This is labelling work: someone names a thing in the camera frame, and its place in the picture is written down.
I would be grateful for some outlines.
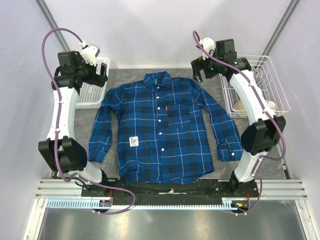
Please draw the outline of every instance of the white wire rack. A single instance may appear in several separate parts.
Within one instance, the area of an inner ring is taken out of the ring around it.
[[[288,100],[270,57],[259,55],[238,55],[238,57],[246,58],[250,63],[255,82],[261,89],[264,99],[276,104],[275,114],[281,116],[289,112]],[[236,90],[224,76],[220,75],[220,80],[228,115],[234,118],[247,118],[248,115],[245,110],[235,109],[235,104],[240,100]]]
[[[96,73],[100,74],[101,63],[106,64],[106,75],[109,75],[110,59],[107,57],[98,56],[96,58],[97,67]],[[101,102],[105,97],[106,86],[108,81],[103,87],[90,85],[84,83],[80,88],[80,94],[78,102],[76,103],[76,109],[98,109],[101,106]]]

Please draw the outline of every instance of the white basket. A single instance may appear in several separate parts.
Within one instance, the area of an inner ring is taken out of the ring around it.
[[[264,99],[276,104],[275,114],[281,116],[289,112],[288,100],[270,57],[258,55],[238,55],[238,57],[246,58],[250,63],[255,82],[261,89]],[[240,100],[236,90],[221,74],[220,80],[228,115],[233,118],[247,118],[248,115],[245,110],[235,110],[235,103]]]
[[[100,74],[101,63],[106,64],[106,75],[109,75],[110,69],[110,59],[108,57],[98,56],[96,58],[97,67],[96,73]],[[101,106],[101,102],[105,97],[106,87],[108,81],[104,84],[103,87],[90,85],[84,83],[80,88],[80,94],[78,102],[76,103],[76,109],[98,109]]]

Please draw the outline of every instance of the shirt pocket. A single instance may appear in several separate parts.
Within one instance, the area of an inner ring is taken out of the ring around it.
[[[186,128],[190,125],[189,109],[186,103],[167,106],[169,128]]]

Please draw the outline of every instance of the blue plaid shirt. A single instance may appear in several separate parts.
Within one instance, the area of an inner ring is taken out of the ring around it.
[[[124,181],[190,183],[214,170],[202,108],[210,115],[218,158],[240,160],[238,129],[226,111],[195,81],[165,71],[109,90],[92,128],[89,161],[101,163],[111,146],[113,110]]]

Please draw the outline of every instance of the plaid pattern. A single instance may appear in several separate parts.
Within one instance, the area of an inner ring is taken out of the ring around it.
[[[109,90],[92,128],[89,161],[101,163],[111,146],[113,110],[124,181],[190,183],[214,170],[201,108],[210,115],[218,158],[240,160],[238,129],[225,110],[195,81],[165,71]],[[130,137],[138,137],[138,146],[130,146]]]

